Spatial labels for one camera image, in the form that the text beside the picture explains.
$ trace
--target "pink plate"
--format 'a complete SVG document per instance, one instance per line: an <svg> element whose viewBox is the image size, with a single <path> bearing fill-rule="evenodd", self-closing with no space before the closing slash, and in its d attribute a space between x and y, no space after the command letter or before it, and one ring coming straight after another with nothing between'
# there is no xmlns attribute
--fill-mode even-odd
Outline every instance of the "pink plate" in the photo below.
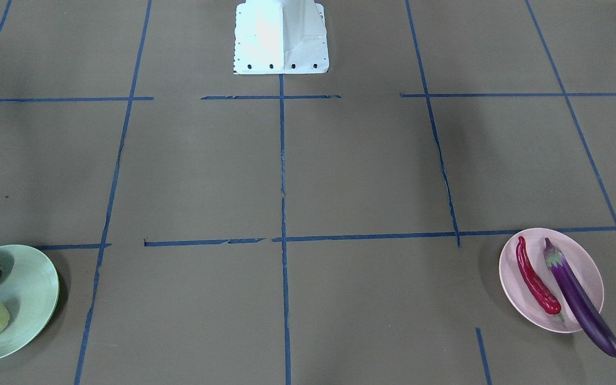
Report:
<svg viewBox="0 0 616 385"><path fill-rule="evenodd" d="M517 256L515 255L515 249L517 248L520 236L523 236L526 241L526 252L534 271L536 271L538 277L541 277L543 283L550 288L550 292L560 301L562 315L565 319L564 322L559 317L546 313L526 287L518 267ZM526 319L533 322L533 324L551 332L578 332L581 330L581 326L579 326L579 322L576 321L574 314L572 314L572 310L569 309L557 282L555 282L555 277L553 277L545 265L543 258L545 237L550 238L554 246L563 252L572 271L574 271L575 277L581 283L581 287L589 295L596 309L599 312L601 311L604 290L603 281L596 263L594 263L594 260L591 259L591 256L582 246L579 246L577 242L565 234L555 230L526 229L510 238L505 246L503 246L503 251L501 251L500 260L498 261L498 271L501 275L500 283L503 285L503 290L505 290L505 294L508 296L511 304L515 306L515 309Z"/></svg>

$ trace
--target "purple eggplant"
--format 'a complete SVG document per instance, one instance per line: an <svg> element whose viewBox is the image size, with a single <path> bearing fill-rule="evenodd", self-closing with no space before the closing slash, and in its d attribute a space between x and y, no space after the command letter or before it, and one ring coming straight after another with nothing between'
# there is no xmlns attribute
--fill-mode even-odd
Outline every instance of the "purple eggplant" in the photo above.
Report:
<svg viewBox="0 0 616 385"><path fill-rule="evenodd" d="M546 266L555 276L555 281L581 328L600 350L609 356L616 357L616 337L584 292L565 256L550 243L548 238L545 239L543 256L545 256Z"/></svg>

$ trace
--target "metal part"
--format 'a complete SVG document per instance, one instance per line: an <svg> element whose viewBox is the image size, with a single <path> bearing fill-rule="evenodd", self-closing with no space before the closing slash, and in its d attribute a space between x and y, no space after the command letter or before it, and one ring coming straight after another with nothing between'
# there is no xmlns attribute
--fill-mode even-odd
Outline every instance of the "metal part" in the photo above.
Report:
<svg viewBox="0 0 616 385"><path fill-rule="evenodd" d="M314 0L247 0L237 6L237 74L325 73L325 8Z"/></svg>

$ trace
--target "chili pepper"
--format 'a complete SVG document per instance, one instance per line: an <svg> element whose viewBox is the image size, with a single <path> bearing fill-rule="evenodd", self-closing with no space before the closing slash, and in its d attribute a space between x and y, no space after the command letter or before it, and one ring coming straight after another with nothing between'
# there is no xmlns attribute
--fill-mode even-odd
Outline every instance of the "chili pepper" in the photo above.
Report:
<svg viewBox="0 0 616 385"><path fill-rule="evenodd" d="M551 315L560 314L560 310L562 310L562 306L555 295L550 292L548 287L541 281L541 278L538 277L536 271L531 266L529 262L529 256L526 253L526 241L524 237L520 236L518 247L516 249L516 254L518 257L518 266L520 266L520 273L522 278L524 279L524 283L526 283L529 291L534 296L539 305Z"/></svg>

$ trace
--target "brown floor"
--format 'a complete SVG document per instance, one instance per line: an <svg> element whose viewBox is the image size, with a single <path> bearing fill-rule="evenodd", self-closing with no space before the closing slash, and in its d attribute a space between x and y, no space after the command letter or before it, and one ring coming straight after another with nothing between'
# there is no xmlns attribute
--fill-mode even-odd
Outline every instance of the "brown floor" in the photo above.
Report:
<svg viewBox="0 0 616 385"><path fill-rule="evenodd" d="M498 278L562 229L616 334L616 0L320 0L283 78L240 2L0 0L0 244L61 279L0 384L616 384Z"/></svg>

